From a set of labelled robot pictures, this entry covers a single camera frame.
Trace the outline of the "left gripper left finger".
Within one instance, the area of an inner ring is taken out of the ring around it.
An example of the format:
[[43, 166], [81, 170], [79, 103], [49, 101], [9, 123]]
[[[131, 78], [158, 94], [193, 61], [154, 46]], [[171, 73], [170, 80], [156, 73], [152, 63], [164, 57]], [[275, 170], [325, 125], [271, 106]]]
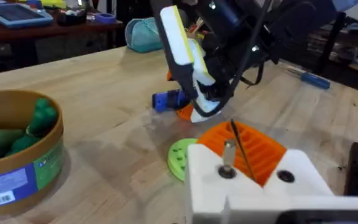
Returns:
[[187, 149], [185, 174], [185, 221], [187, 223], [220, 223], [226, 199], [234, 196], [260, 196], [263, 189], [236, 168], [234, 177], [219, 175], [221, 156], [203, 144]]

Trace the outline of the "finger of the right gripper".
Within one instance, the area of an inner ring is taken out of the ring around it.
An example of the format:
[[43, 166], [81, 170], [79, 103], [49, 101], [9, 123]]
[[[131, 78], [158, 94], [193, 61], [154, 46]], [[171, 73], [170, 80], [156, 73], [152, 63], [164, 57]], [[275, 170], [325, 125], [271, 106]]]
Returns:
[[172, 78], [176, 80], [189, 99], [198, 94], [193, 86], [194, 56], [176, 6], [168, 6], [160, 11], [160, 18], [168, 44], [167, 62]]
[[206, 98], [206, 95], [201, 92], [201, 86], [212, 87], [215, 84], [215, 79], [209, 74], [204, 61], [204, 50], [201, 49], [199, 43], [195, 39], [188, 39], [188, 44], [194, 59], [193, 63], [193, 87], [198, 96], [195, 98], [197, 105], [205, 112], [210, 112], [219, 104], [218, 101], [211, 101]]

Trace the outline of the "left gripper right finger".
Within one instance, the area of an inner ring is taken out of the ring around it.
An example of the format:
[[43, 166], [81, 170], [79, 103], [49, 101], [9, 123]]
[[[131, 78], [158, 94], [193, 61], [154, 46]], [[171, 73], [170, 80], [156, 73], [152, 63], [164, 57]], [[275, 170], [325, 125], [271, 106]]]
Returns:
[[227, 140], [236, 142], [234, 168], [263, 189], [255, 197], [334, 195], [306, 153], [287, 149], [248, 125], [223, 122], [202, 134], [197, 143], [223, 158]]

